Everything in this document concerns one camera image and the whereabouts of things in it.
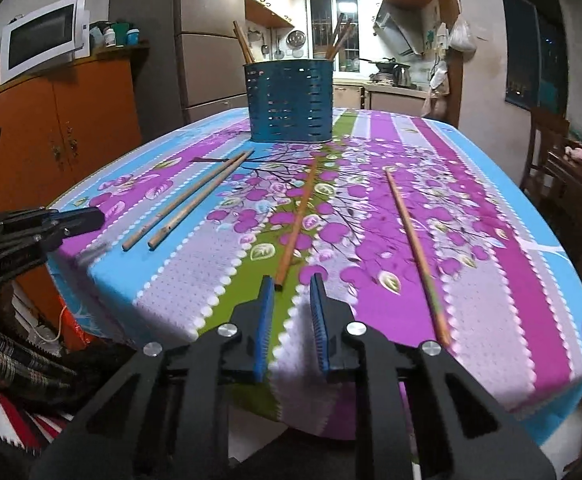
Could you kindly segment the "wooden chopstick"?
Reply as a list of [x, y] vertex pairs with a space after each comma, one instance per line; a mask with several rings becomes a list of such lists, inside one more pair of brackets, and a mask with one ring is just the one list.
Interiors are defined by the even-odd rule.
[[243, 153], [242, 155], [239, 155], [234, 162], [230, 162], [227, 168], [219, 171], [219, 174], [213, 177], [209, 183], [204, 184], [200, 192], [195, 192], [195, 197], [193, 197], [192, 200], [189, 200], [189, 202], [185, 203], [184, 209], [180, 210], [176, 216], [169, 220], [169, 222], [167, 222], [165, 226], [163, 226], [163, 228], [161, 228], [160, 231], [157, 232], [157, 234], [155, 234], [151, 240], [149, 240], [149, 249], [157, 249], [157, 247], [159, 247], [164, 242], [164, 240], [169, 237], [169, 234], [171, 234], [177, 228], [177, 226], [179, 226], [180, 223], [183, 222], [189, 216], [189, 214], [195, 210], [195, 208], [198, 208], [204, 202], [204, 200], [206, 200], [206, 197], [209, 196], [215, 190], [215, 188], [218, 187], [218, 185], [223, 183], [230, 176], [230, 174], [235, 172], [240, 167], [242, 162], [245, 162], [253, 153], [254, 151], [251, 150]]
[[235, 32], [236, 40], [238, 40], [239, 42], [239, 46], [244, 58], [244, 63], [247, 65], [252, 64], [253, 63], [252, 53], [248, 46], [247, 40], [243, 35], [242, 30], [239, 27], [237, 27], [233, 29], [233, 31]]
[[275, 289], [282, 290], [283, 285], [285, 284], [285, 279], [289, 273], [289, 269], [291, 266], [291, 261], [293, 258], [293, 254], [295, 251], [295, 246], [297, 246], [297, 239], [299, 238], [301, 229], [302, 229], [302, 221], [305, 215], [305, 211], [308, 205], [308, 201], [312, 196], [312, 192], [314, 189], [315, 184], [315, 177], [317, 174], [318, 168], [318, 160], [314, 159], [309, 168], [309, 174], [307, 180], [305, 181], [305, 185], [303, 186], [302, 196], [300, 200], [300, 205], [297, 206], [297, 212], [295, 213], [293, 225], [291, 232], [289, 234], [288, 243], [285, 244], [285, 251], [279, 261], [277, 272], [275, 275]]
[[413, 253], [413, 261], [416, 263], [422, 288], [425, 292], [425, 299], [427, 299], [436, 340], [439, 341], [443, 347], [448, 349], [452, 345], [451, 332], [448, 328], [448, 322], [446, 322], [444, 309], [441, 306], [438, 293], [436, 292], [429, 263], [427, 258], [425, 258], [425, 253], [423, 252], [419, 237], [413, 227], [413, 221], [411, 221], [402, 194], [399, 192], [399, 188], [393, 178], [393, 172], [391, 170], [385, 170], [384, 173], [387, 177], [387, 183], [389, 183], [399, 218], [401, 218], [403, 223], [403, 228], [411, 252]]
[[337, 45], [337, 43], [339, 41], [341, 27], [342, 27], [342, 23], [343, 23], [344, 19], [345, 19], [345, 13], [341, 12], [338, 16], [337, 24], [335, 24], [335, 26], [334, 26], [334, 29], [333, 29], [333, 32], [331, 35], [331, 39], [330, 39], [330, 44], [329, 44], [329, 47], [327, 48], [327, 51], [326, 51], [327, 60], [330, 60], [330, 61], [333, 60], [335, 46]]
[[193, 183], [189, 185], [184, 192], [180, 193], [177, 197], [171, 200], [164, 208], [162, 208], [157, 214], [145, 223], [139, 230], [134, 231], [134, 233], [130, 234], [126, 240], [123, 241], [122, 249], [124, 252], [128, 252], [131, 248], [134, 247], [143, 237], [145, 237], [151, 230], [153, 230], [158, 224], [160, 224], [163, 220], [165, 220], [172, 212], [174, 212], [179, 206], [181, 206], [186, 200], [193, 195], [195, 192], [199, 192], [202, 186], [206, 183], [209, 183], [210, 180], [219, 174], [219, 171], [228, 167], [230, 162], [234, 162], [239, 155], [242, 155], [247, 151], [243, 151], [233, 158], [227, 160], [227, 162], [223, 162], [221, 166], [213, 169], [209, 174], [206, 174], [199, 182]]
[[247, 38], [245, 38], [244, 32], [237, 21], [233, 21], [233, 32], [235, 33], [236, 38], [238, 39], [238, 42], [240, 44], [245, 64], [247, 65], [254, 64], [255, 61], [251, 49], [248, 45]]
[[334, 60], [334, 58], [337, 56], [337, 54], [344, 47], [344, 44], [346, 43], [346, 41], [349, 39], [349, 36], [351, 36], [352, 32], [354, 32], [355, 28], [356, 28], [355, 23], [347, 23], [346, 24], [345, 29], [343, 29], [343, 32], [339, 36], [338, 41], [331, 47], [331, 50], [329, 51], [329, 54], [327, 56], [328, 61], [332, 62]]

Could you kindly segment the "kitchen window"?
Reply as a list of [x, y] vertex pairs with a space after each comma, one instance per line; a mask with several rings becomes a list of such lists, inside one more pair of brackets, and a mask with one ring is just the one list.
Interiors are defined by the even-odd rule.
[[358, 0], [306, 0], [311, 55], [331, 58], [339, 73], [359, 72]]

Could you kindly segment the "orange wooden cabinet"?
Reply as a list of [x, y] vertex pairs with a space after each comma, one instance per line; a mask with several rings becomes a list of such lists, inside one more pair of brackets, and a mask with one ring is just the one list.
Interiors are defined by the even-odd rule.
[[134, 83], [149, 48], [106, 48], [0, 86], [0, 212], [48, 206], [142, 142]]

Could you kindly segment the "floral striped tablecloth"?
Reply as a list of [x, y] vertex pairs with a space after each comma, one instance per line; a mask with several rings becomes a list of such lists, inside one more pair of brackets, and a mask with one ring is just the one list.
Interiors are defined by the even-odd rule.
[[[228, 110], [161, 136], [66, 192], [61, 210], [97, 207], [101, 230], [49, 260], [87, 333], [126, 344], [180, 344], [228, 320], [274, 274], [303, 186], [312, 196], [285, 286], [275, 297], [265, 379], [241, 388], [247, 410], [310, 434], [349, 438], [354, 398], [316, 358], [309, 280], [399, 344], [434, 335], [385, 170], [401, 192], [451, 332], [453, 356], [545, 441], [582, 399], [582, 283], [538, 211], [477, 145], [431, 119], [336, 110], [325, 144], [251, 140]], [[123, 241], [223, 162], [254, 153], [169, 237], [148, 242], [185, 203], [124, 252]]]

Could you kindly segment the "white microwave oven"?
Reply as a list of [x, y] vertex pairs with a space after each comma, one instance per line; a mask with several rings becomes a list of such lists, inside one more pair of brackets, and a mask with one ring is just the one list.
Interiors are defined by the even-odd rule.
[[89, 20], [86, 0], [59, 0], [4, 26], [0, 40], [0, 84], [55, 58], [87, 58]]

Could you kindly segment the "white pill bottle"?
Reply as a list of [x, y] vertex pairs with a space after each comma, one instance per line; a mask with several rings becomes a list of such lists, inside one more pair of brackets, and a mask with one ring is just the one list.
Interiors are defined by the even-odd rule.
[[108, 27], [107, 29], [105, 29], [103, 38], [105, 47], [109, 48], [116, 46], [116, 33], [112, 27]]

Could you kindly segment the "blue lidded jar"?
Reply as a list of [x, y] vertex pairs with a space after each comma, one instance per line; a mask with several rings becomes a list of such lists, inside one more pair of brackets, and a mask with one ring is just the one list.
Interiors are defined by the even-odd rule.
[[138, 28], [129, 29], [126, 32], [126, 44], [128, 47], [138, 46], [140, 42], [140, 32]]

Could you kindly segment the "grey refrigerator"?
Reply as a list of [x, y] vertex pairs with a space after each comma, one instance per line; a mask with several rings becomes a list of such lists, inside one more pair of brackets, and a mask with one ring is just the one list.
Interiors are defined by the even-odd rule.
[[245, 23], [244, 0], [110, 0], [108, 15], [149, 46], [134, 84], [143, 140], [247, 104], [233, 31]]

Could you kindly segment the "wooden chair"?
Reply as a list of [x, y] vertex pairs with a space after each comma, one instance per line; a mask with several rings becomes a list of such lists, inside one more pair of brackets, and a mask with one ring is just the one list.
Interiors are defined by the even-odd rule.
[[519, 188], [530, 200], [538, 200], [544, 188], [548, 154], [560, 152], [568, 138], [570, 122], [546, 110], [544, 107], [530, 109], [530, 138], [526, 162]]

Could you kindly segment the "blue perforated utensil holder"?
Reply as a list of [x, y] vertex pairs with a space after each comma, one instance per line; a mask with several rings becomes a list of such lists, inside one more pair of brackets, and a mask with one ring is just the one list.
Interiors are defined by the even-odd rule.
[[251, 140], [325, 143], [332, 139], [333, 67], [299, 58], [244, 66]]

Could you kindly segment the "electric kettle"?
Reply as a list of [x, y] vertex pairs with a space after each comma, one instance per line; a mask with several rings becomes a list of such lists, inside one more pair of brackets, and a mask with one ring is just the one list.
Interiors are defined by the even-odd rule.
[[393, 84], [399, 88], [410, 88], [413, 84], [410, 77], [410, 67], [406, 64], [396, 63], [393, 67]]

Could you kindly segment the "black wok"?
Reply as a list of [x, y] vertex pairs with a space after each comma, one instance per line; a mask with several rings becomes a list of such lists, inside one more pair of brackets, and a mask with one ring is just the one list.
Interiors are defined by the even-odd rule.
[[380, 73], [384, 74], [393, 74], [395, 70], [400, 67], [408, 68], [407, 64], [397, 62], [396, 58], [383, 58], [380, 61], [372, 61], [368, 58], [361, 58], [361, 61], [375, 65], [376, 69], [379, 70]]

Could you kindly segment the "dark curtained window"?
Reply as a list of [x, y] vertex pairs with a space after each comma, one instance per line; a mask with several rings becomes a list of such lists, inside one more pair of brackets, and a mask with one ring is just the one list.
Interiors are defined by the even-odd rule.
[[507, 36], [505, 100], [564, 116], [568, 55], [559, 0], [503, 0]]

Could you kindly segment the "white plastic bag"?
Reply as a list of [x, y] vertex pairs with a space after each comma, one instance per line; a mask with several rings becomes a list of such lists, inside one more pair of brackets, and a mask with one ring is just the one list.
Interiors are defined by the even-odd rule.
[[471, 32], [470, 25], [466, 18], [459, 13], [450, 36], [448, 36], [448, 47], [458, 52], [472, 54], [477, 51], [476, 40]]

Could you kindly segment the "range hood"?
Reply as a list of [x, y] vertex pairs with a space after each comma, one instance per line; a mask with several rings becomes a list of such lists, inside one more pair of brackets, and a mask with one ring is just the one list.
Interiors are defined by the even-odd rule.
[[423, 55], [422, 18], [419, 10], [406, 10], [383, 2], [375, 20], [375, 32], [396, 55]]

